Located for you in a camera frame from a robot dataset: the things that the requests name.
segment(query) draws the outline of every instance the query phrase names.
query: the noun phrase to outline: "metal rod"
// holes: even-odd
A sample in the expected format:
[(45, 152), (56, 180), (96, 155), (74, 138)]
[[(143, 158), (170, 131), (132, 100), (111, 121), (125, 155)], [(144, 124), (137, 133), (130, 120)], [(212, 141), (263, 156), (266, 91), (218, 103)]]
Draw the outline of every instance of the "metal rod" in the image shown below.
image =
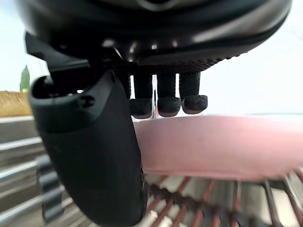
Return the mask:
[(219, 215), (215, 215), (211, 227), (219, 227), (219, 225), (220, 225)]
[(198, 227), (202, 220), (203, 213), (201, 210), (198, 210), (194, 216), (194, 220), (191, 223), (190, 227)]
[[(180, 186), (178, 187), (177, 192), (181, 193), (184, 190), (184, 188), (187, 186), (189, 181), (190, 181), (190, 177), (189, 176), (185, 177), (183, 179), (182, 183), (180, 184)], [(151, 227), (157, 227), (161, 223), (161, 221), (163, 220), (165, 215), (167, 215), (167, 213), (169, 212), (172, 205), (174, 205), (174, 201), (169, 200), (168, 203), (166, 204), (166, 206), (163, 208), (163, 210), (158, 215), (157, 219), (153, 222)]]
[(75, 222), (73, 222), (69, 227), (77, 227), (78, 225), (80, 225), (81, 223), (83, 223), (85, 220), (87, 220), (87, 217), (86, 216), (82, 216), (78, 220), (76, 220)]
[(37, 143), (41, 143), (42, 139), (40, 137), (33, 137), (33, 138), (28, 138), (28, 139), (23, 139), (23, 140), (16, 140), (12, 142), (7, 142), (7, 143), (1, 143), (0, 144), (0, 151), (3, 150), (9, 150), (13, 148), (19, 148), (23, 146), (28, 146), (28, 145), (33, 145)]
[(299, 225), (303, 227), (303, 208), (287, 176), (283, 178), (283, 185)]
[(167, 178), (168, 176), (161, 176), (160, 179), (156, 182), (156, 185), (160, 186)]
[(186, 211), (187, 211), (186, 205), (182, 205), (178, 215), (176, 216), (175, 220), (172, 222), (171, 227), (177, 227), (180, 224), (180, 222), (183, 220), (184, 216), (186, 215)]
[(12, 221), (15, 218), (22, 216), (25, 213), (32, 211), (37, 208), (42, 202), (42, 197), (37, 196), (31, 200), (28, 200), (24, 203), (21, 203), (18, 206), (13, 207), (0, 214), (0, 226), (5, 225), (9, 221)]
[(297, 174), (298, 178), (303, 183), (303, 169), (302, 169), (302, 167), (298, 167), (294, 172)]
[(95, 223), (91, 223), (88, 227), (97, 227)]
[[(203, 196), (202, 196), (202, 202), (207, 202), (210, 196), (210, 193), (212, 192), (212, 189), (214, 187), (214, 181), (210, 180), (208, 183), (207, 188), (205, 189)], [(198, 227), (200, 222), (202, 221), (203, 213), (201, 209), (198, 209), (195, 213), (194, 220), (191, 223), (190, 227)]]
[(204, 202), (208, 201), (208, 198), (210, 196), (210, 193), (212, 192), (213, 187), (214, 187), (214, 181), (210, 180), (210, 182), (208, 183), (208, 186), (207, 186), (206, 190), (203, 193), (203, 201)]
[[(156, 182), (156, 185), (157, 185), (157, 186), (160, 186), (160, 185), (166, 180), (167, 177), (168, 177), (168, 176), (161, 176), (161, 178)], [(147, 207), (145, 215), (148, 215), (149, 212), (150, 212), (152, 209), (154, 209), (155, 206), (156, 206), (156, 205), (158, 204), (158, 202), (160, 202), (160, 201), (161, 201), (161, 196), (159, 196), (159, 195), (156, 196), (156, 198), (154, 199), (154, 201), (151, 202), (151, 204)]]
[(263, 183), (264, 189), (265, 189), (265, 194), (266, 194), (266, 198), (267, 198), (267, 203), (268, 203), (268, 209), (269, 209), (269, 214), (270, 214), (270, 219), (272, 222), (273, 226), (281, 226), (280, 220), (279, 220), (279, 216), (278, 216), (278, 212), (276, 210), (276, 204), (275, 204), (275, 200), (274, 200), (274, 196), (273, 193), (271, 191), (271, 187), (268, 181), (265, 181)]
[[(241, 183), (238, 181), (234, 183), (234, 189), (233, 189), (232, 209), (234, 212), (239, 212), (240, 201), (241, 201)], [(238, 226), (237, 221), (232, 219), (231, 227), (237, 227), (237, 226)]]
[(0, 172), (0, 183), (19, 174), (23, 174), (31, 170), (34, 170), (37, 168), (37, 166), (38, 163), (36, 161), (31, 161), (12, 168), (5, 169)]

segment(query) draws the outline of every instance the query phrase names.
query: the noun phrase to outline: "metal rack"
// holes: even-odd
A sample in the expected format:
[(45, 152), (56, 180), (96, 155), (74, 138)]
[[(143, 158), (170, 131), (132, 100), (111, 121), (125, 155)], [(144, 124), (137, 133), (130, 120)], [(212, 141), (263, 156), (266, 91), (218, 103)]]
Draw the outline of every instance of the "metal rack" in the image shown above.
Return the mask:
[[(31, 119), (0, 121), (0, 227), (42, 227), (35, 157), (45, 155)], [(276, 181), (229, 182), (147, 175), (150, 198), (142, 227), (303, 226), (303, 170)], [(64, 214), (51, 227), (95, 227), (61, 186)]]

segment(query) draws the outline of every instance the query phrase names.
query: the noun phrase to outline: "black plastic housing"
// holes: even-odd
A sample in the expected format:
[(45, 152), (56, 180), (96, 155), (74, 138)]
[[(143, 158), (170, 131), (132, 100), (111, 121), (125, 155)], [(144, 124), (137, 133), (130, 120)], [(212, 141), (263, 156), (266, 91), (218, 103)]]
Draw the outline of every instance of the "black plastic housing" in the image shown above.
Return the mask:
[(98, 225), (137, 224), (145, 214), (147, 189), (120, 81), (107, 71), (80, 94), (51, 97), (45, 78), (33, 83), (28, 100), (38, 132), (69, 195)]

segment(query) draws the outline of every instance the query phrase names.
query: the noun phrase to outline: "textured rubber pad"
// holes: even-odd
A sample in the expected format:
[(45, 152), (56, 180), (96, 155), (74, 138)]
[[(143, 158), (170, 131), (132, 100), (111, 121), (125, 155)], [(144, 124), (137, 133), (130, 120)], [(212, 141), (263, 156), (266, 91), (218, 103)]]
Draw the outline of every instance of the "textured rubber pad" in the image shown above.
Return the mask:
[(136, 98), (129, 100), (131, 115), (137, 119), (147, 119), (152, 116), (152, 99)]
[(177, 97), (158, 98), (158, 112), (162, 117), (174, 117), (181, 108), (181, 99)]
[(208, 106), (207, 96), (192, 95), (182, 100), (182, 109), (186, 114), (198, 114)]

